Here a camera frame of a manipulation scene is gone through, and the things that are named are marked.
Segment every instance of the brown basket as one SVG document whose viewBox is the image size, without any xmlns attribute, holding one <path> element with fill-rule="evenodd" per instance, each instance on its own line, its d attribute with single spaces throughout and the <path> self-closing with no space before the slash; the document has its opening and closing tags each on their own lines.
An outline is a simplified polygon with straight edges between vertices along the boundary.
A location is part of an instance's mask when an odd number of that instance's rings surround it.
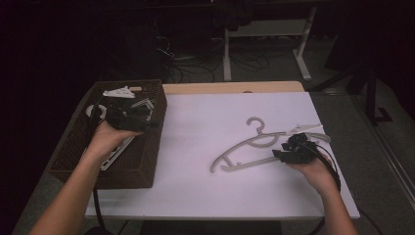
<svg viewBox="0 0 415 235">
<path fill-rule="evenodd" d="M 155 100 L 151 120 L 160 127 L 151 128 L 137 136 L 107 170 L 101 170 L 97 180 L 98 189 L 150 188 L 153 186 L 157 157 L 161 139 L 167 101 L 159 80 L 97 82 L 86 93 L 76 108 L 64 135 L 54 154 L 49 172 L 66 182 L 75 169 L 83 151 L 88 145 L 89 117 L 85 110 L 95 105 L 106 90 L 124 86 L 140 86 L 142 91 L 134 92 L 136 99 Z M 108 105 L 110 99 L 102 99 L 101 105 Z"/>
</svg>

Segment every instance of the white board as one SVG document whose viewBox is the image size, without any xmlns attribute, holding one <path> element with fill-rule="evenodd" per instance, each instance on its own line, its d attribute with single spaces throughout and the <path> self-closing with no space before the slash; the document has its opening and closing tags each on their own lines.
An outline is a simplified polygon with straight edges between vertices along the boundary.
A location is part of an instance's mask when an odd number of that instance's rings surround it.
<svg viewBox="0 0 415 235">
<path fill-rule="evenodd" d="M 248 118 L 263 119 L 264 133 L 288 131 L 298 124 L 319 124 L 308 93 L 170 95 L 167 103 L 153 188 L 100 190 L 103 216 L 281 220 L 324 215 L 319 195 L 305 178 L 279 162 L 234 172 L 220 167 L 215 173 L 209 170 L 226 150 L 257 136 L 259 123 L 247 125 Z M 324 133 L 322 127 L 313 131 Z M 280 138 L 266 149 L 244 147 L 230 158 L 271 157 L 271 150 L 281 149 L 286 140 Z M 329 144 L 319 143 L 332 153 Z M 347 210 L 357 218 L 359 213 L 340 168 L 339 174 Z M 86 216 L 94 215 L 91 198 Z"/>
</svg>

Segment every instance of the dark floor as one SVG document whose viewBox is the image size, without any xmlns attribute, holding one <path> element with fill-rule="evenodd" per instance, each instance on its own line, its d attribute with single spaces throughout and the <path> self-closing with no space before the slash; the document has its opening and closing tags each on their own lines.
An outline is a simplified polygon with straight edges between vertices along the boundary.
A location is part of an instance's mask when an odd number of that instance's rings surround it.
<svg viewBox="0 0 415 235">
<path fill-rule="evenodd" d="M 304 88 L 310 88 L 332 77 L 337 72 L 324 69 L 334 39 L 311 38 L 304 52 L 304 59 L 311 81 L 304 82 L 295 63 L 291 49 L 297 38 L 256 39 L 231 43 L 233 81 L 298 80 Z M 168 70 L 168 82 L 222 82 L 223 67 L 220 53 L 209 57 L 183 55 L 174 61 Z M 415 125 L 405 110 L 397 103 L 393 92 L 382 82 L 378 83 L 377 104 L 386 108 L 393 122 L 380 123 L 374 127 L 359 110 L 365 102 L 364 92 L 350 96 L 345 93 L 348 78 L 336 83 L 325 92 L 311 93 L 318 115 L 326 133 L 332 137 L 332 148 L 336 154 L 347 185 L 356 204 L 365 210 L 384 234 L 411 234 L 415 231 L 415 212 L 410 200 L 396 178 L 388 156 L 379 144 L 376 131 L 382 132 L 398 156 L 408 175 L 415 176 L 414 145 Z M 52 180 L 48 188 L 35 191 L 34 198 L 26 207 L 14 234 L 25 234 L 41 214 L 39 208 L 46 207 L 61 183 Z M 107 227 L 117 233 L 125 221 L 107 219 Z M 283 221 L 283 234 L 305 234 L 318 221 Z M 355 225 L 360 234 L 378 234 L 368 218 L 362 216 Z M 82 231 L 96 226 L 95 219 L 86 219 Z M 129 221 L 122 234 L 139 234 L 141 221 Z"/>
</svg>

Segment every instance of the table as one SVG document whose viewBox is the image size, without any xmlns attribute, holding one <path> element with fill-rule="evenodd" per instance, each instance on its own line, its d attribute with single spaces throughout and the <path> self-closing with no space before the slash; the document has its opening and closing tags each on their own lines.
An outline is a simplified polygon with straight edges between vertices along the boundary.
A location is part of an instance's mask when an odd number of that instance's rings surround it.
<svg viewBox="0 0 415 235">
<path fill-rule="evenodd" d="M 287 92 L 288 87 L 294 92 Z M 319 123 L 311 99 L 299 82 L 179 84 L 164 88 L 168 105 L 155 184 L 151 189 L 101 190 L 103 217 L 285 220 L 324 215 L 320 197 L 299 172 L 284 164 L 275 162 L 231 173 L 220 168 L 215 173 L 209 171 L 216 157 L 255 136 L 257 124 L 246 125 L 250 116 L 265 121 L 264 132 Z M 228 89 L 233 94 L 224 94 Z M 264 93 L 235 94 L 247 90 Z M 324 133 L 324 129 L 320 127 L 315 132 Z M 282 141 L 273 148 L 278 148 Z M 329 144 L 322 141 L 320 144 L 332 153 Z M 266 157 L 268 151 L 244 150 L 240 153 L 241 161 L 252 156 Z M 348 212 L 352 218 L 358 218 L 341 172 L 340 176 Z M 92 200 L 86 216 L 95 216 Z"/>
</svg>

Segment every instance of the person's left hand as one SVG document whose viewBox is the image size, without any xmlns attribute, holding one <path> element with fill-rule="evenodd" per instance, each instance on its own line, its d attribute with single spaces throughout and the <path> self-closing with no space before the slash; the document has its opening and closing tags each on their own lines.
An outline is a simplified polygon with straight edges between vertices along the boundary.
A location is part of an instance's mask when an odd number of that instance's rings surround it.
<svg viewBox="0 0 415 235">
<path fill-rule="evenodd" d="M 93 158 L 97 164 L 108 159 L 110 153 L 128 137 L 137 136 L 143 132 L 128 130 L 116 130 L 105 120 L 95 129 L 94 136 L 84 154 L 87 158 Z"/>
</svg>

